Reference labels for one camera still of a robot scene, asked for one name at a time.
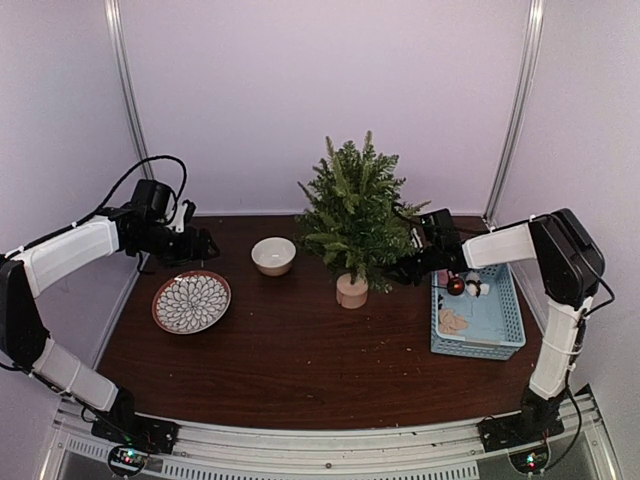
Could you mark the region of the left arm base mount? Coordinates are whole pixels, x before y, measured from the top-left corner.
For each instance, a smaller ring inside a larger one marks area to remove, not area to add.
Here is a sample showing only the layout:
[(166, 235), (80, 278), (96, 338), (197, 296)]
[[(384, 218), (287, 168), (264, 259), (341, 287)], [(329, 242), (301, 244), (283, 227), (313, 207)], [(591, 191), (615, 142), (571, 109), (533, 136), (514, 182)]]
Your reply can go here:
[(179, 426), (137, 414), (135, 399), (127, 389), (120, 389), (109, 411), (89, 407), (95, 420), (91, 434), (95, 437), (124, 444), (150, 454), (171, 454), (177, 441)]

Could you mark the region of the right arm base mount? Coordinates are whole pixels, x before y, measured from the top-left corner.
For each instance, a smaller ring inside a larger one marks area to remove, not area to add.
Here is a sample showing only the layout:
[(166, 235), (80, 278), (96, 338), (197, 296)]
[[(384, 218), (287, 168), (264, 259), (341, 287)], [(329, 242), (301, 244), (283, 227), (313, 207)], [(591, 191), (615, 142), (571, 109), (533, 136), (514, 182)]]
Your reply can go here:
[(485, 417), (477, 424), (485, 452), (520, 447), (559, 435), (565, 428), (559, 403), (527, 401), (519, 412), (502, 417)]

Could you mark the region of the small green christmas tree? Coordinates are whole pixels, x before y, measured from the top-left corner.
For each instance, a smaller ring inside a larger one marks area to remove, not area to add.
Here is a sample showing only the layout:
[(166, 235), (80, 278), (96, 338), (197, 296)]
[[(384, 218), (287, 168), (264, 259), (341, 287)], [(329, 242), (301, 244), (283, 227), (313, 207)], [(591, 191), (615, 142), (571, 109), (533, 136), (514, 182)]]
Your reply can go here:
[(392, 290), (382, 270), (414, 252), (409, 222), (430, 202), (402, 198), (399, 156), (378, 152), (372, 131), (362, 146), (348, 140), (335, 147), (330, 137), (325, 142), (315, 177), (298, 184), (308, 205), (296, 218), (297, 242), (335, 276), (338, 305), (353, 310), (371, 291)]

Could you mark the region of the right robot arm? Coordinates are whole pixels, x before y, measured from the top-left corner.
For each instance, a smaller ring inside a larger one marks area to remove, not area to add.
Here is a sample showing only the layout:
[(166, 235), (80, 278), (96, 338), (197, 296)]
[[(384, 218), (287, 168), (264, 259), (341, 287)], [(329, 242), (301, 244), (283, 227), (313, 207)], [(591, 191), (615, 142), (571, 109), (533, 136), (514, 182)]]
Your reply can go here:
[(457, 227), (447, 209), (423, 214), (413, 224), (422, 229), (426, 243), (382, 270), (385, 278), (403, 285), (417, 285), (426, 274), (441, 270), (458, 274), (536, 261), (548, 319), (521, 412), (512, 423), (519, 440), (535, 440), (556, 421), (568, 393), (587, 320), (596, 310), (592, 302), (604, 284), (603, 254), (568, 208), (481, 231)]

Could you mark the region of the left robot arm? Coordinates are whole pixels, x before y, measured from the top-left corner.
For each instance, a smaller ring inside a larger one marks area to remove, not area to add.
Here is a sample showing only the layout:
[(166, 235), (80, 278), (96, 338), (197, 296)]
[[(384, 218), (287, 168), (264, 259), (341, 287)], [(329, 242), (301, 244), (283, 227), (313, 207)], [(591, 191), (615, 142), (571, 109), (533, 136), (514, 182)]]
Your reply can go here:
[(1, 258), (1, 350), (11, 370), (31, 375), (95, 412), (123, 444), (144, 433), (133, 395), (58, 344), (45, 328), (36, 298), (87, 264), (116, 252), (149, 254), (169, 267), (219, 256), (205, 228), (191, 226), (196, 210), (159, 181), (140, 180), (131, 199), (100, 206), (87, 217)]

